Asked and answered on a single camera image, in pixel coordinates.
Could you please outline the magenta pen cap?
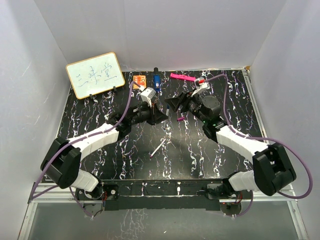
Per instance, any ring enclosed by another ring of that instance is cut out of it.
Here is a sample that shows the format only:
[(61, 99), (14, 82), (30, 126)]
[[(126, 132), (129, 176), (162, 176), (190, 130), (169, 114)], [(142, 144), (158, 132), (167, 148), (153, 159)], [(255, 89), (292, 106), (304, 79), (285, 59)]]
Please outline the magenta pen cap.
[(181, 122), (181, 121), (183, 121), (185, 118), (184, 117), (179, 117), (178, 119), (177, 119), (177, 121), (178, 122)]

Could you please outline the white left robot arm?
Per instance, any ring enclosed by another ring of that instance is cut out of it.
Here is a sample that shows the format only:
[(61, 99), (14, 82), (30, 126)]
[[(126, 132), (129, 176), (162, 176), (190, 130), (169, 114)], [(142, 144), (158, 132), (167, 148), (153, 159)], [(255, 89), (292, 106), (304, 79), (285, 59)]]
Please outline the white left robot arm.
[(168, 119), (156, 104), (151, 107), (143, 102), (129, 107), (126, 114), (113, 113), (100, 127), (78, 137), (57, 137), (51, 144), (40, 169), (61, 189), (82, 189), (93, 200), (103, 195), (102, 182), (92, 173), (81, 170), (81, 161), (104, 146), (126, 137), (132, 126), (143, 122), (157, 125)]

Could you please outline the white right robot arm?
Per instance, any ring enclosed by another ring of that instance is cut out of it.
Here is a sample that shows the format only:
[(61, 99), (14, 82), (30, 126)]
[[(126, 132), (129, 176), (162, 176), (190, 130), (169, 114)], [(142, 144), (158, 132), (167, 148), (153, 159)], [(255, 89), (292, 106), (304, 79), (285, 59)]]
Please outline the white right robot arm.
[(167, 98), (165, 102), (174, 112), (191, 113), (203, 122), (202, 130), (207, 138), (232, 149), (252, 163), (252, 170), (233, 173), (216, 188), (226, 197), (233, 199), (244, 190), (261, 191), (272, 196), (296, 180), (296, 172), (284, 146), (250, 139), (228, 126), (221, 117), (221, 105), (216, 97), (200, 98), (197, 94), (183, 92)]

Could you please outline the white pen blue tip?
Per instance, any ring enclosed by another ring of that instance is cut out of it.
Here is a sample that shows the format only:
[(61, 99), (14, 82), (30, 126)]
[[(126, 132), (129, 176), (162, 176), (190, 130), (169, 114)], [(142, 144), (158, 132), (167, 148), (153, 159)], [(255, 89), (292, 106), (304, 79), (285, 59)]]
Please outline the white pen blue tip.
[(170, 112), (170, 106), (167, 104), (166, 106), (166, 111), (165, 111), (165, 115), (167, 116), (166, 120), (163, 121), (163, 126), (162, 128), (165, 130), (167, 127), (167, 121), (169, 119), (169, 112)]

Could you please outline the white pen purple tip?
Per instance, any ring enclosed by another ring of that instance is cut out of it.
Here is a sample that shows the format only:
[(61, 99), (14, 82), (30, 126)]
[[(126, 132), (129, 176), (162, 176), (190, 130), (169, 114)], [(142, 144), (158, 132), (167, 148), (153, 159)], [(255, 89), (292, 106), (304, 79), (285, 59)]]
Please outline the white pen purple tip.
[(153, 156), (155, 155), (155, 153), (164, 145), (164, 143), (166, 142), (166, 139), (164, 139), (160, 144), (159, 146), (157, 146), (155, 148), (155, 150), (150, 154), (150, 158), (153, 158)]

